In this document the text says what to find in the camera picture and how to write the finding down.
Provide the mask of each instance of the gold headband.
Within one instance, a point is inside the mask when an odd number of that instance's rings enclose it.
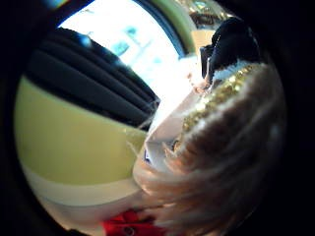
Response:
[[[243,67],[232,76],[226,78],[222,84],[210,94],[202,97],[195,105],[195,109],[184,118],[182,127],[183,133],[189,132],[202,118],[205,118],[211,112],[214,112],[218,105],[238,94],[244,81],[248,78],[247,75],[253,68],[254,65]]]

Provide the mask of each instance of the red object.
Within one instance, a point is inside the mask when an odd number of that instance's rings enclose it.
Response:
[[[127,210],[102,223],[106,236],[164,236],[165,229],[153,225],[153,221],[140,221],[137,213]]]

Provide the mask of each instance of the black pleated fabric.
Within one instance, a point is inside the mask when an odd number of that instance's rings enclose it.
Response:
[[[70,29],[56,29],[46,38],[33,53],[27,75],[68,101],[134,127],[145,123],[159,103],[116,55]]]

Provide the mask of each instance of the bright window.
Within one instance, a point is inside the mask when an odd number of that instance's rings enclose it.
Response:
[[[178,53],[158,22],[134,1],[94,1],[60,27],[111,50],[161,99],[171,92],[166,85],[178,77]]]

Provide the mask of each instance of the blonde hair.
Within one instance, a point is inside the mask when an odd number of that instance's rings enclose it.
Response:
[[[170,173],[137,159],[142,206],[170,235],[224,234],[261,201],[279,161],[285,105],[276,69],[255,64],[237,94],[189,128],[178,149],[165,149]]]

